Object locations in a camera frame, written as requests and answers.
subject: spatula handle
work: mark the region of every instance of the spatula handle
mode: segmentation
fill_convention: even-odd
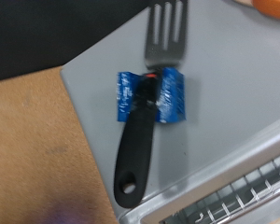
[[[125,208],[140,204],[146,190],[160,82],[161,76],[157,74],[141,77],[122,133],[115,168],[114,196]]]

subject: black background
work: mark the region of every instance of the black background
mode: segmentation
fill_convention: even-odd
[[[0,79],[62,65],[149,0],[0,0]]]

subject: orange object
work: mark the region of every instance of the orange object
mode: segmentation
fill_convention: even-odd
[[[253,0],[253,7],[267,16],[280,19],[280,0]]]

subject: hanging hole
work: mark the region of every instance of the hanging hole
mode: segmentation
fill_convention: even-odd
[[[124,185],[122,190],[125,194],[130,194],[135,190],[135,188],[136,188],[136,185],[134,183],[129,183],[129,184]]]
[[[132,172],[127,172],[122,176],[120,181],[121,191],[125,194],[131,194],[136,188],[136,179]]]

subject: gray surface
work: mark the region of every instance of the gray surface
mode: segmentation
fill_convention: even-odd
[[[232,152],[280,119],[280,21],[230,1],[192,0],[186,76],[188,120],[157,125],[145,200]],[[122,124],[116,122],[116,74],[146,72],[147,10],[88,49],[62,78],[113,197]]]

